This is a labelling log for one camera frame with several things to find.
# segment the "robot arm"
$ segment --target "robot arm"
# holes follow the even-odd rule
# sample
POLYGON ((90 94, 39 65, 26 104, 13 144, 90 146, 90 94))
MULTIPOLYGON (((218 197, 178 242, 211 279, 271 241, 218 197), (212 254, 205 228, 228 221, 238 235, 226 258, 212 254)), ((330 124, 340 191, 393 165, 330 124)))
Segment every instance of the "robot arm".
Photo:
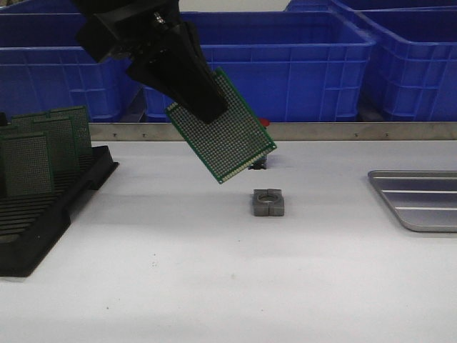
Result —
POLYGON ((179 0, 72 0, 87 18, 76 36, 94 58, 132 60, 127 74, 211 123, 227 110, 179 0))

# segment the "gray metal block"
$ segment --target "gray metal block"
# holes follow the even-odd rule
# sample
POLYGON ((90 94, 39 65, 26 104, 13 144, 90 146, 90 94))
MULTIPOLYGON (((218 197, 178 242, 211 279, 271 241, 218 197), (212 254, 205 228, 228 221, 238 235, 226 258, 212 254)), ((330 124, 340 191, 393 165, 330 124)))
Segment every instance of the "gray metal block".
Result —
POLYGON ((254 189, 252 204, 256 217, 284 215, 284 198, 280 189, 254 189))

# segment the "white work surface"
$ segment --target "white work surface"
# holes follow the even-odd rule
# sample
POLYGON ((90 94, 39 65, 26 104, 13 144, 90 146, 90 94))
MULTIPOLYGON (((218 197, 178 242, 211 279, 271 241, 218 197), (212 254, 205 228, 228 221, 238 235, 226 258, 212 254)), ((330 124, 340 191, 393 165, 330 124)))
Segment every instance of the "white work surface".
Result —
POLYGON ((367 178, 456 170, 456 141, 279 142, 224 185, 185 143, 109 146, 35 272, 0 279, 0 342, 457 342, 457 235, 407 231, 367 178), (253 216, 266 188, 285 217, 253 216))

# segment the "metal tray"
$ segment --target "metal tray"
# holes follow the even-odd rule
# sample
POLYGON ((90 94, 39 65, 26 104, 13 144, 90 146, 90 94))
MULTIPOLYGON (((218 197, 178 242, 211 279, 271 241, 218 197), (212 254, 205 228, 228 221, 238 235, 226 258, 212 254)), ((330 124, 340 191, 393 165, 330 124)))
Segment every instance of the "metal tray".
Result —
POLYGON ((371 171, 370 183, 415 232, 457 232, 457 171, 371 171))

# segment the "blue crate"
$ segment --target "blue crate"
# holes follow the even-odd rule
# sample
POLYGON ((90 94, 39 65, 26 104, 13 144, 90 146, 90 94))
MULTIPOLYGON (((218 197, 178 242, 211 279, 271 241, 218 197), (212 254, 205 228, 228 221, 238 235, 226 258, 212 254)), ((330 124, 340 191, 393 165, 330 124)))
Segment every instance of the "blue crate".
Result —
POLYGON ((330 4, 331 0, 291 0, 286 7, 286 11, 328 11, 330 4))
POLYGON ((0 9, 0 14, 78 13, 71 0, 26 0, 0 9))
POLYGON ((92 121, 118 121, 140 89, 127 61, 97 64, 74 37, 79 14, 0 15, 0 111, 9 117, 86 105, 92 121))
MULTIPOLYGON (((254 112, 271 121, 354 121, 373 42, 323 11, 189 13, 212 69, 222 67, 254 112)), ((149 121, 171 100, 145 88, 149 121)))
POLYGON ((363 93, 393 121, 457 121, 457 11, 359 14, 376 39, 363 93))
POLYGON ((357 22, 357 12, 389 10, 457 9, 457 0, 330 0, 331 8, 357 22))

